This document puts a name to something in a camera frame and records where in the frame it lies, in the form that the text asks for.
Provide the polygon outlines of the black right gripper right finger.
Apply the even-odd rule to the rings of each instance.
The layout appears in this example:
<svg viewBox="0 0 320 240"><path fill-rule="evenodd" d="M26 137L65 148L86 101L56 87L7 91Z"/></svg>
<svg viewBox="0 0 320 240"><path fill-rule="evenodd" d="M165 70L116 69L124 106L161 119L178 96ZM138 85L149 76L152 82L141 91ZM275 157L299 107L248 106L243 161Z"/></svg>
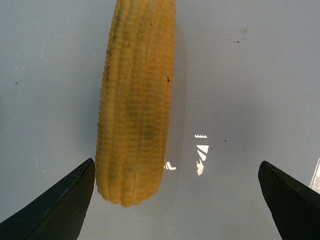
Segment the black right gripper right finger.
<svg viewBox="0 0 320 240"><path fill-rule="evenodd" d="M320 194L263 161L258 180L264 200L283 240L320 238Z"/></svg>

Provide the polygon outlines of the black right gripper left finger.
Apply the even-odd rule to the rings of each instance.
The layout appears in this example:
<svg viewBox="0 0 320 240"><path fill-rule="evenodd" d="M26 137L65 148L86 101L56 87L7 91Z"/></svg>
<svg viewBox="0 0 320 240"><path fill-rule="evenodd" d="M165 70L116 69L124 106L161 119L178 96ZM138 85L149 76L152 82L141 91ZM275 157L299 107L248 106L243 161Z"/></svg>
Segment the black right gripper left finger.
<svg viewBox="0 0 320 240"><path fill-rule="evenodd" d="M92 198L95 163L89 158L0 224L2 240L76 240Z"/></svg>

